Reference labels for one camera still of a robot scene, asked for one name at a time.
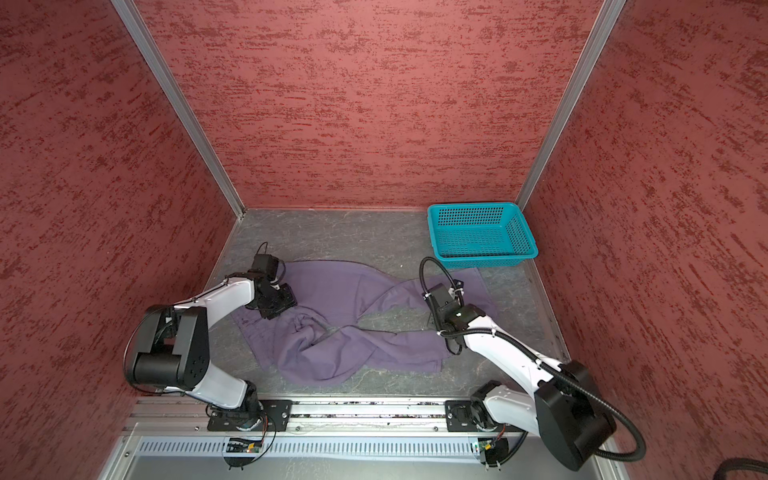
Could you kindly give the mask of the purple trousers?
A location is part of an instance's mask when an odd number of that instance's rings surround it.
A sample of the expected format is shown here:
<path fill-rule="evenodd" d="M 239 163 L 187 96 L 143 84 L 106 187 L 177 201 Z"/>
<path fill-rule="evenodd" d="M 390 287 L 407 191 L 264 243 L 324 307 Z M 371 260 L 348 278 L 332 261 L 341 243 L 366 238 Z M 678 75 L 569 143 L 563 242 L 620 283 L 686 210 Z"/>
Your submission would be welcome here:
<path fill-rule="evenodd" d="M 303 386 L 338 385 L 362 367 L 436 373 L 450 355 L 433 331 L 388 332 L 360 326 L 392 309 L 428 309 L 418 279 L 403 280 L 350 261 L 287 266 L 296 306 L 268 320 L 241 307 L 231 317 L 260 367 Z"/>

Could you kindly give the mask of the teal plastic basket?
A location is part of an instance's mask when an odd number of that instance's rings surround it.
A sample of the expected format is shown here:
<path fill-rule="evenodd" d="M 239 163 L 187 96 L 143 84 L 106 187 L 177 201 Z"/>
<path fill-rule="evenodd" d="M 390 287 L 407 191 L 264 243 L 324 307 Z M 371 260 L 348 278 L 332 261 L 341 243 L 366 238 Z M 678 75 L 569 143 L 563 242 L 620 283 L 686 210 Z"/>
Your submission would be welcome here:
<path fill-rule="evenodd" d="M 539 253 L 514 203 L 435 204 L 427 223 L 434 256 L 450 269 L 512 267 Z"/>

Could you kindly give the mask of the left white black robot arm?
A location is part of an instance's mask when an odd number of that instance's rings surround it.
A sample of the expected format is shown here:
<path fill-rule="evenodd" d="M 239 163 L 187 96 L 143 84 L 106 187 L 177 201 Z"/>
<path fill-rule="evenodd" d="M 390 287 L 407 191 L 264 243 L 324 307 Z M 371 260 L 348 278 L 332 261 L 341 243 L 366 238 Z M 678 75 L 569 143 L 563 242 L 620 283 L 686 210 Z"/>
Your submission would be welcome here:
<path fill-rule="evenodd" d="M 180 303 L 152 306 L 128 340 L 123 375 L 144 393 L 181 393 L 201 401 L 236 430 L 264 427 L 268 415 L 255 385 L 213 364 L 209 331 L 240 308 L 273 319 L 296 305 L 280 277 L 249 271 Z"/>

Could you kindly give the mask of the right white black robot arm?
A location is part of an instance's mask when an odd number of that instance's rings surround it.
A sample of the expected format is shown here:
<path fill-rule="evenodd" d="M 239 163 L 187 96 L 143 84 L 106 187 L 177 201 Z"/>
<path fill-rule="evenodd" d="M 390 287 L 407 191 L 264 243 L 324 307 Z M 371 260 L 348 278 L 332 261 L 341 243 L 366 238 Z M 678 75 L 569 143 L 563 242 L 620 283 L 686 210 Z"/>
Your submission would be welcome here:
<path fill-rule="evenodd" d="M 539 437 L 552 456 L 576 471 L 595 456 L 616 431 L 609 410 L 583 391 L 592 391 L 586 369 L 560 364 L 508 334 L 479 307 L 465 304 L 461 294 L 444 285 L 424 293 L 437 317 L 439 336 L 455 341 L 491 361 L 517 384 L 516 390 L 489 381 L 470 396 L 467 405 L 449 415 L 481 431 L 511 426 Z"/>

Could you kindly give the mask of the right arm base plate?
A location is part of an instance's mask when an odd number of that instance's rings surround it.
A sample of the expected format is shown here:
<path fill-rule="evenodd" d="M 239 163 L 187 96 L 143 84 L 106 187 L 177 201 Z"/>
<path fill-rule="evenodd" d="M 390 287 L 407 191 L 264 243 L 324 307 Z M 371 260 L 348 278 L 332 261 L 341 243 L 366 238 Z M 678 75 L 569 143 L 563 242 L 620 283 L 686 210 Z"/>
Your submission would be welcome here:
<path fill-rule="evenodd" d="M 474 400 L 448 400 L 444 404 L 446 425 L 449 432 L 500 433 L 503 428 L 513 433 L 523 432 L 515 410 L 489 406 Z"/>

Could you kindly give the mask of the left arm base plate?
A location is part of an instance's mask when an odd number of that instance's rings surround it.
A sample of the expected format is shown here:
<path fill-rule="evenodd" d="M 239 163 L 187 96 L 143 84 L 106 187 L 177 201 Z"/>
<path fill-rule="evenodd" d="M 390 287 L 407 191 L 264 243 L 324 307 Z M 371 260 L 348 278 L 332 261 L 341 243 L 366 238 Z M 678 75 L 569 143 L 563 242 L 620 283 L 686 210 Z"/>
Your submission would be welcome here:
<path fill-rule="evenodd" d="M 235 432 L 255 434 L 268 431 L 284 432 L 290 418 L 293 402 L 291 400 L 266 399 L 260 401 L 258 413 L 241 410 L 228 410 L 206 406 L 208 417 L 207 430 L 210 432 Z"/>

